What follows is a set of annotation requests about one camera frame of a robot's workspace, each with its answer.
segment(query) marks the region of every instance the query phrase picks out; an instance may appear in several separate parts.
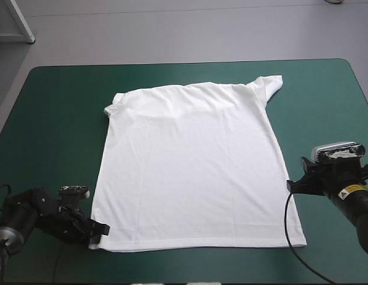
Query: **t-shirt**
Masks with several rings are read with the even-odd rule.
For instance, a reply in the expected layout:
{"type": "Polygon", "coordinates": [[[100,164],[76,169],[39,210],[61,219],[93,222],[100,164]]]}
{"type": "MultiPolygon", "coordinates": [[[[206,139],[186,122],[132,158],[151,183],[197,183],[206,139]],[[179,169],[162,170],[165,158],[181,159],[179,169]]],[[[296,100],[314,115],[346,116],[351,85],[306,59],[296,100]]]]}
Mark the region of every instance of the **t-shirt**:
{"type": "MultiPolygon", "coordinates": [[[[117,93],[92,205],[111,228],[90,248],[287,246],[288,173],[265,111],[281,86],[276,75],[117,93]]],[[[293,199],[288,231],[306,244],[293,199]]]]}

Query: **cable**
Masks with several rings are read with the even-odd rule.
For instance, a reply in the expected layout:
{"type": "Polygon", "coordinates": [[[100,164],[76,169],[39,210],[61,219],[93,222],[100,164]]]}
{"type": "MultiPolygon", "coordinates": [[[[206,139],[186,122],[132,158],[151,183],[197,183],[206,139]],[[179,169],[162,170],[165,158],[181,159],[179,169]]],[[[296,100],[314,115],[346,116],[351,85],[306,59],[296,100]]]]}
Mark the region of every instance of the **cable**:
{"type": "Polygon", "coordinates": [[[65,244],[63,243],[61,245],[61,247],[59,248],[59,251],[57,253],[57,258],[55,260],[54,268],[53,268],[52,284],[55,284],[55,276],[56,276],[56,271],[57,271],[57,265],[58,265],[58,261],[59,261],[59,259],[61,257],[62,250],[64,249],[64,246],[65,246],[65,244]]]}
{"type": "Polygon", "coordinates": [[[9,185],[9,184],[3,184],[3,185],[1,185],[1,186],[0,186],[0,190],[1,190],[2,188],[4,188],[4,187],[7,187],[7,196],[6,196],[6,197],[5,197],[5,199],[4,199],[4,201],[5,201],[6,199],[8,199],[8,198],[10,197],[11,192],[12,192],[12,187],[11,187],[11,185],[9,185]]]}
{"type": "Polygon", "coordinates": [[[295,251],[295,249],[292,246],[292,243],[290,241],[290,237],[288,235],[288,229],[287,229],[287,211],[288,211],[288,204],[290,203],[290,199],[292,197],[292,193],[290,193],[290,195],[287,198],[287,201],[285,203],[285,210],[284,210],[284,232],[285,232],[285,237],[287,238],[287,242],[288,245],[290,246],[290,249],[292,250],[292,253],[295,255],[295,257],[297,257],[297,259],[306,267],[308,268],[311,272],[313,272],[315,275],[317,275],[318,277],[324,279],[326,282],[331,283],[331,284],[335,284],[335,282],[333,282],[332,280],[326,278],[324,275],[322,275],[321,273],[318,273],[316,270],[314,270],[311,266],[308,265],[308,263],[306,263],[295,251]]]}

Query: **green table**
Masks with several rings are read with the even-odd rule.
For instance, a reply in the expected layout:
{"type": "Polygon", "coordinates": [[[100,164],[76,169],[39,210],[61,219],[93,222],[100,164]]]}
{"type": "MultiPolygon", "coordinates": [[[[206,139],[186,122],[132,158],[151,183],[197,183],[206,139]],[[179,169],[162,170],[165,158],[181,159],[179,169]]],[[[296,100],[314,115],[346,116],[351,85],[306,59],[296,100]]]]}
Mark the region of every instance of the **green table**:
{"type": "MultiPolygon", "coordinates": [[[[320,144],[360,142],[368,163],[368,105],[342,59],[45,66],[30,72],[1,133],[0,184],[10,183],[14,193],[45,186],[55,197],[61,185],[89,185],[93,193],[108,126],[103,108],[116,92],[204,81],[248,83],[274,74],[283,75],[284,85],[267,113],[292,179],[303,174],[300,157],[320,144]]],[[[92,196],[81,202],[86,214],[92,196]]],[[[298,253],[335,281],[368,282],[368,256],[355,228],[325,197],[295,199],[308,242],[298,253]]],[[[22,252],[8,261],[5,280],[50,282],[60,244],[34,230],[22,252]]],[[[68,245],[56,276],[58,282],[82,283],[322,282],[288,248],[115,254],[68,245]]]]}

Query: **gray floor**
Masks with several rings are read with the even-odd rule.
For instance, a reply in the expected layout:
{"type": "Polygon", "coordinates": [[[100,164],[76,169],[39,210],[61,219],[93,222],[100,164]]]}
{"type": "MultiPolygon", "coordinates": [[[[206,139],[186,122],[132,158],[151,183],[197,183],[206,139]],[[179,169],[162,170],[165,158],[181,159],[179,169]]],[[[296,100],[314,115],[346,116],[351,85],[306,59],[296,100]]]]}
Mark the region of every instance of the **gray floor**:
{"type": "Polygon", "coordinates": [[[344,58],[368,100],[368,1],[17,2],[36,43],[0,43],[0,131],[42,65],[344,58]]]}

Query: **warning label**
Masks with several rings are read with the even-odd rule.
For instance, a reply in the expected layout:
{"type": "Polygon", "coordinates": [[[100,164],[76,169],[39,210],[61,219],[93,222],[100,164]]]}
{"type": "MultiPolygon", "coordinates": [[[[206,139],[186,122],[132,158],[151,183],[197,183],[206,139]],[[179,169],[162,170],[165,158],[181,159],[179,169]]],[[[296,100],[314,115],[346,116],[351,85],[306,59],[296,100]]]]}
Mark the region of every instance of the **warning label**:
{"type": "Polygon", "coordinates": [[[367,190],[367,188],[361,184],[352,184],[349,186],[346,186],[344,189],[341,190],[340,193],[338,193],[338,196],[342,199],[345,200],[346,197],[349,196],[349,194],[358,191],[358,190],[367,190]]]}

